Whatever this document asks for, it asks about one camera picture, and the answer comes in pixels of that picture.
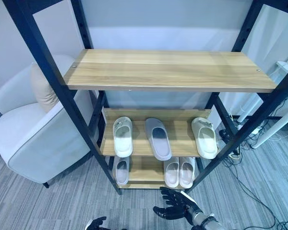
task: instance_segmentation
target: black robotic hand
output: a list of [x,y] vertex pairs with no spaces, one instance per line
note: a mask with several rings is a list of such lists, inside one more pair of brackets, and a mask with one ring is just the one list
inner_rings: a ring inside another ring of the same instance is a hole
[[192,209],[192,212],[201,212],[197,204],[187,198],[182,193],[176,192],[173,189],[160,187],[162,198],[166,200],[166,204],[171,205],[167,208],[154,207],[153,211],[164,219],[180,219],[185,217],[187,221],[193,225],[192,213],[188,210]]
[[107,217],[99,217],[94,220],[90,220],[88,225],[85,227],[85,230],[110,230],[100,227],[103,224],[103,221],[106,220]]

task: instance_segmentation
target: chair leg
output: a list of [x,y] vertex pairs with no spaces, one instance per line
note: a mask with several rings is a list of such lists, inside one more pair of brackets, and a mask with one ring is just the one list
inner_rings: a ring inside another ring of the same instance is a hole
[[45,186],[45,188],[49,188],[49,184],[47,182],[43,183],[43,186]]

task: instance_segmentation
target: power strip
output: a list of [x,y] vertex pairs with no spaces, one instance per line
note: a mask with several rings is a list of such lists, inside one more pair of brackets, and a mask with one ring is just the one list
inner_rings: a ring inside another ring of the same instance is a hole
[[[238,128],[238,130],[240,130],[240,129],[242,128],[242,125],[238,125],[237,128]],[[261,129],[262,129],[261,126],[258,126],[256,129],[254,129],[254,130],[252,131],[252,134],[253,134],[253,135],[258,134]]]

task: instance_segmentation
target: beige cushion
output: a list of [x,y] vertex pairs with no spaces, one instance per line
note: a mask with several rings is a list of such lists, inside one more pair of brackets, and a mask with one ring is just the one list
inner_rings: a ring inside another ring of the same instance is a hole
[[31,84],[37,102],[46,113],[49,112],[59,99],[36,63],[31,67]]

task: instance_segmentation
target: white armchair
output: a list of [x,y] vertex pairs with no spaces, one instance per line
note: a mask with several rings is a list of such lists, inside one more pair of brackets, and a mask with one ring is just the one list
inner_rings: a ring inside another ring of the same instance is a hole
[[[73,59],[64,55],[54,59],[64,76]],[[30,69],[0,88],[0,155],[17,174],[47,186],[48,180],[86,155],[89,147],[61,102],[48,113],[40,107],[31,88]],[[89,92],[78,91],[74,99],[88,124],[93,113]]]

